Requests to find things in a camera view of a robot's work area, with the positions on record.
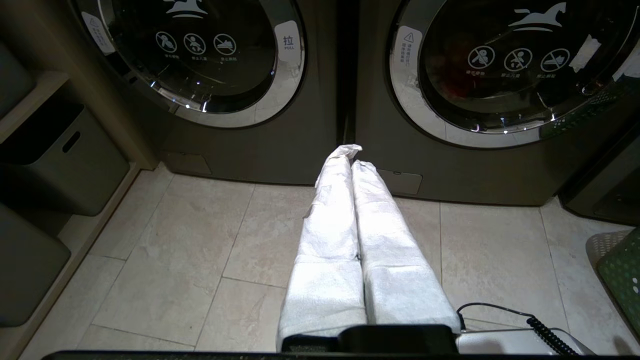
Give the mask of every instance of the washing machine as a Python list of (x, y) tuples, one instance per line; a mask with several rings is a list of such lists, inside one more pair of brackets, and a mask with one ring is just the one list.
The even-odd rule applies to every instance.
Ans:
[(638, 5), (362, 1), (359, 158), (396, 195), (544, 204), (637, 107)]
[(558, 194), (563, 207), (576, 215), (640, 225), (640, 111), (618, 141)]
[(335, 1), (70, 6), (171, 171), (314, 183), (339, 137)]

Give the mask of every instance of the bin handle cutout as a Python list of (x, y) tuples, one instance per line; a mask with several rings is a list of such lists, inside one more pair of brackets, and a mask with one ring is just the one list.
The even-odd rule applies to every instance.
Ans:
[(62, 147), (62, 152), (69, 152), (69, 150), (71, 150), (78, 139), (80, 139), (80, 131), (76, 131), (73, 135), (71, 135), (67, 143)]

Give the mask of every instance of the black cable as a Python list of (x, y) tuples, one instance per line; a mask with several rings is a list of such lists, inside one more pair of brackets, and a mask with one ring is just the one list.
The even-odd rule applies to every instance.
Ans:
[(458, 314), (458, 317), (460, 318), (460, 324), (461, 324), (462, 330), (465, 330), (467, 327), (465, 326), (465, 321), (464, 321), (464, 318), (462, 317), (462, 314), (460, 313), (460, 311), (462, 311), (462, 309), (464, 309), (465, 307), (469, 307), (469, 306), (494, 307), (496, 309), (509, 311), (510, 313), (518, 314), (518, 315), (521, 315), (521, 316), (528, 316), (529, 318), (527, 319), (527, 324), (529, 324), (529, 326), (531, 326), (533, 328), (533, 331), (553, 351), (557, 352), (559, 355), (578, 355), (578, 353), (576, 353), (564, 341), (560, 340), (560, 338), (558, 338), (548, 327), (545, 326), (545, 324), (540, 322), (540, 320), (538, 320), (534, 315), (523, 313), (521, 311), (516, 311), (516, 310), (513, 310), (513, 309), (509, 309), (508, 307), (504, 307), (504, 306), (498, 306), (498, 305), (489, 304), (489, 303), (486, 303), (486, 302), (470, 302), (469, 304), (462, 305), (462, 306), (460, 306), (460, 308), (458, 308), (458, 310), (456, 312)]

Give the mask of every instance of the washing machine door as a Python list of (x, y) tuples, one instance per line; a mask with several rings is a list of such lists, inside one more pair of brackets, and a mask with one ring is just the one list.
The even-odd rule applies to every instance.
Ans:
[(271, 119), (303, 75), (300, 18), (290, 0), (77, 0), (106, 56), (117, 53), (176, 115), (212, 127)]
[(445, 142), (540, 141), (624, 95), (618, 80), (636, 61), (638, 6), (405, 1), (388, 54), (392, 90), (415, 125)]

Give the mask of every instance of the plastic laundry basket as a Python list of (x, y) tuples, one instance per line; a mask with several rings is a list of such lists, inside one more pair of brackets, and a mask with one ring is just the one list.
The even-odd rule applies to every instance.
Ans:
[(35, 81), (0, 42), (0, 118), (33, 89)]
[(0, 327), (24, 324), (67, 263), (70, 252), (0, 204)]
[(640, 338), (640, 227), (620, 240), (622, 233), (599, 234), (588, 241), (587, 249), (600, 243), (607, 252), (597, 261), (595, 270), (609, 296), (629, 327)]
[(94, 216), (128, 171), (91, 113), (61, 99), (47, 101), (0, 145), (3, 198), (21, 206)]

